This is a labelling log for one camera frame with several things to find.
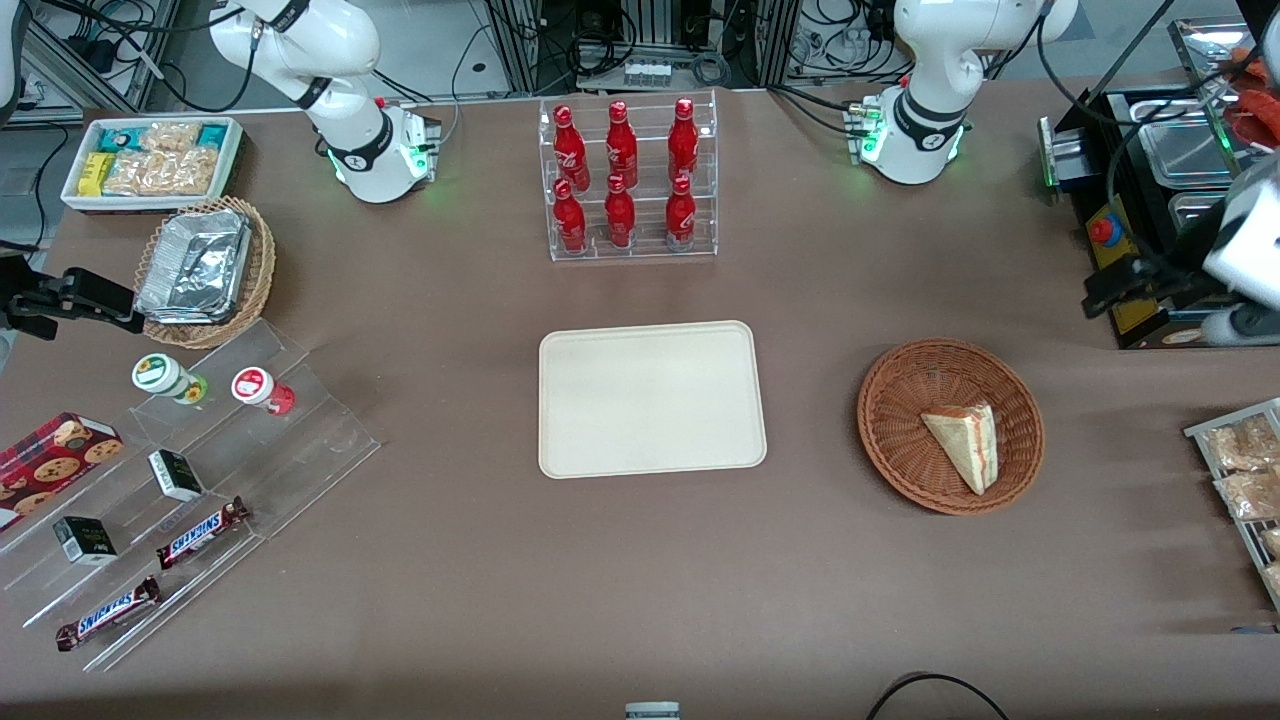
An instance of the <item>snickers bar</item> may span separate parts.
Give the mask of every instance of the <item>snickers bar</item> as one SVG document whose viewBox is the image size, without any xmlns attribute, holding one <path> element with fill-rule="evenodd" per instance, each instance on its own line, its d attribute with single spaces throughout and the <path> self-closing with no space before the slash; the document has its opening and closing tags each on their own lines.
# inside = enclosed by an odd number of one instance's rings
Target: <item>snickers bar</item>
<svg viewBox="0 0 1280 720">
<path fill-rule="evenodd" d="M 81 618 L 79 623 L 68 623 L 59 628 L 58 650 L 67 652 L 129 612 L 147 605 L 159 605 L 161 600 L 160 584 L 156 583 L 155 578 L 147 577 L 141 585 L 99 607 L 92 615 Z"/>
<path fill-rule="evenodd" d="M 241 501 L 239 496 L 236 496 L 236 500 L 221 506 L 218 512 L 214 512 L 202 523 L 179 536 L 178 539 L 157 550 L 156 555 L 160 557 L 160 569 L 168 570 L 173 568 L 184 557 L 209 544 L 210 541 L 223 534 L 236 523 L 248 518 L 248 515 L 250 512 L 244 507 L 244 502 Z"/>
</svg>

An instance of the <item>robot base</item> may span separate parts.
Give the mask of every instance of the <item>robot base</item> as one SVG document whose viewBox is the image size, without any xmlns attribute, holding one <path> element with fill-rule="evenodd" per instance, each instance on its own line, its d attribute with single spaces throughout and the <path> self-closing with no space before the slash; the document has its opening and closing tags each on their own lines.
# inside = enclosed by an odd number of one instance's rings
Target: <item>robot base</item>
<svg viewBox="0 0 1280 720">
<path fill-rule="evenodd" d="M 351 193 L 365 202 L 390 202 L 417 186 L 435 179 L 435 165 L 440 155 L 440 126 L 428 123 L 402 108 L 384 108 L 392 120 L 392 143 L 379 155 L 370 169 L 346 170 L 329 154 L 338 179 Z"/>
<path fill-rule="evenodd" d="M 955 159 L 964 128 L 956 131 L 948 146 L 920 150 L 893 119 L 893 102 L 901 94 L 901 87 L 891 87 L 881 95 L 868 95 L 856 114 L 845 113 L 845 129 L 868 133 L 849 138 L 849 155 L 855 165 L 870 165 L 893 182 L 923 184 L 942 174 Z"/>
</svg>

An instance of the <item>small bottle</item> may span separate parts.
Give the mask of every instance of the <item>small bottle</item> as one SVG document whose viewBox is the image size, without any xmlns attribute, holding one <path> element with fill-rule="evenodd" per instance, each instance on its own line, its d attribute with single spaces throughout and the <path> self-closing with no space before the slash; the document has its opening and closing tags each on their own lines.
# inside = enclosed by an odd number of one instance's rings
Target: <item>small bottle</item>
<svg viewBox="0 0 1280 720">
<path fill-rule="evenodd" d="M 178 405 L 195 405 L 209 392 L 205 378 L 183 368 L 163 352 L 152 352 L 133 366 L 133 384 L 138 389 L 172 397 Z"/>
<path fill-rule="evenodd" d="M 609 196 L 604 200 L 604 214 L 609 219 L 609 242 L 618 250 L 627 250 L 636 237 L 636 204 L 627 192 L 623 176 L 609 176 Z"/>
<path fill-rule="evenodd" d="M 293 410 L 293 388 L 279 383 L 262 368 L 244 368 L 232 380 L 232 395 L 244 405 L 261 407 L 270 415 L 284 415 Z"/>
<path fill-rule="evenodd" d="M 667 136 L 667 152 L 671 156 L 667 173 L 671 182 L 681 173 L 694 177 L 698 169 L 698 126 L 694 124 L 694 101 L 689 97 L 676 100 L 676 122 Z"/>
<path fill-rule="evenodd" d="M 609 173 L 622 176 L 628 188 L 640 182 L 640 151 L 636 147 L 636 131 L 627 120 L 627 104 L 616 100 L 609 102 L 609 135 L 604 138 L 604 149 L 609 154 Z"/>
<path fill-rule="evenodd" d="M 556 164 L 561 177 L 568 178 L 575 191 L 586 192 L 591 187 L 591 172 L 586 169 L 582 133 L 573 127 L 573 111 L 568 105 L 557 105 L 552 115 L 556 118 Z"/>
<path fill-rule="evenodd" d="M 689 195 L 689 176 L 681 174 L 671 183 L 667 199 L 667 247 L 684 252 L 694 245 L 694 213 L 698 205 Z"/>
<path fill-rule="evenodd" d="M 556 192 L 552 214 L 556 215 L 556 229 L 559 231 L 564 252 L 581 255 L 586 252 L 586 214 L 582 213 L 582 205 L 573 197 L 573 187 L 567 179 L 556 178 L 552 188 Z"/>
</svg>

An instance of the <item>white cap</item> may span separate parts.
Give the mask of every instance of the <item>white cap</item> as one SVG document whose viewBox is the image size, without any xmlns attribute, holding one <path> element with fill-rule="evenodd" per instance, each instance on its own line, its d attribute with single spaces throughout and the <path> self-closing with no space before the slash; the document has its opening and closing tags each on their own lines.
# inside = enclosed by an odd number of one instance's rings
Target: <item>white cap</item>
<svg viewBox="0 0 1280 720">
<path fill-rule="evenodd" d="M 271 396 L 275 378 L 262 368 L 244 368 L 232 380 L 232 395 L 246 405 L 257 405 Z"/>
<path fill-rule="evenodd" d="M 163 352 L 152 352 L 133 366 L 133 384 L 138 389 L 163 393 L 178 383 L 182 366 L 178 361 Z"/>
</svg>

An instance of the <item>small black box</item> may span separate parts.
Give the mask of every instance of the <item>small black box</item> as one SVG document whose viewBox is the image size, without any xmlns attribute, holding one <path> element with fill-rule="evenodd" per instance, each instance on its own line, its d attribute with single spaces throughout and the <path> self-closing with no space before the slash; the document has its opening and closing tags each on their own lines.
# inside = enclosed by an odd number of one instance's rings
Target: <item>small black box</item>
<svg viewBox="0 0 1280 720">
<path fill-rule="evenodd" d="M 115 560 L 115 547 L 111 546 L 111 538 L 106 537 L 101 520 L 68 515 L 54 523 L 54 534 L 58 536 L 67 560 L 72 562 L 106 565 Z"/>
<path fill-rule="evenodd" d="M 160 492 L 166 496 L 179 502 L 191 502 L 205 492 L 191 464 L 182 455 L 161 448 L 148 455 L 147 460 L 151 462 L 151 474 L 160 483 Z"/>
</svg>

